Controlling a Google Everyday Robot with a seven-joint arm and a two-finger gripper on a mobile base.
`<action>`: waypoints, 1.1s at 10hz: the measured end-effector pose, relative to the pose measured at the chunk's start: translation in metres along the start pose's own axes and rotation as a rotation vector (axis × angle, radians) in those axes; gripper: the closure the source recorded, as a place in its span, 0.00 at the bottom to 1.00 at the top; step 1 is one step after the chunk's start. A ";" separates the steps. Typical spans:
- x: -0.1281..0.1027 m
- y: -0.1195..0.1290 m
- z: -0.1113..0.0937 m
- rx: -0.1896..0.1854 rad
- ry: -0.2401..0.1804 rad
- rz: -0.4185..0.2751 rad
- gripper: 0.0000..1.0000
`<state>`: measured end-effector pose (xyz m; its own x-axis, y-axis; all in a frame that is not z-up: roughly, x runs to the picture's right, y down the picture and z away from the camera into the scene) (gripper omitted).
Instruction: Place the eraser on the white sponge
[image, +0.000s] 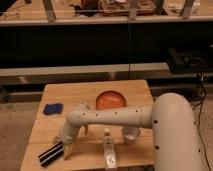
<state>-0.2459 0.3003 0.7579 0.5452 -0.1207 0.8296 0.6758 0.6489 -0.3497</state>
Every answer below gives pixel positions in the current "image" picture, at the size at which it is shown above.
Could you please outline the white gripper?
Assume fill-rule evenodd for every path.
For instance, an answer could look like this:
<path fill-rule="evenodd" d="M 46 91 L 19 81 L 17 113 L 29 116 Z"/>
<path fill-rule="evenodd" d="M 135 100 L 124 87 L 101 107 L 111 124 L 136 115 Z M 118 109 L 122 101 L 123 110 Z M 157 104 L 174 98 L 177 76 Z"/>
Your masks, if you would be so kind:
<path fill-rule="evenodd" d="M 65 123 L 59 130 L 58 136 L 55 136 L 53 138 L 52 143 L 56 144 L 59 143 L 60 140 L 65 144 L 63 147 L 64 149 L 64 154 L 63 157 L 64 159 L 67 159 L 73 152 L 74 145 L 72 144 L 79 133 L 79 127 L 78 126 L 72 126 L 69 123 Z"/>

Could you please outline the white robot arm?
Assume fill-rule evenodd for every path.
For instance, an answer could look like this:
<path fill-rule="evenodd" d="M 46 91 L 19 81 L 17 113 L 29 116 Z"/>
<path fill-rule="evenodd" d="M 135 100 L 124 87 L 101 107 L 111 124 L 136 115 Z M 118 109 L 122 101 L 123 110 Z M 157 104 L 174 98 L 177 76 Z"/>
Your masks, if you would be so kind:
<path fill-rule="evenodd" d="M 205 170 L 194 112 L 182 95 L 162 94 L 152 106 L 90 110 L 79 104 L 66 115 L 58 138 L 71 145 L 90 124 L 152 128 L 155 171 Z"/>

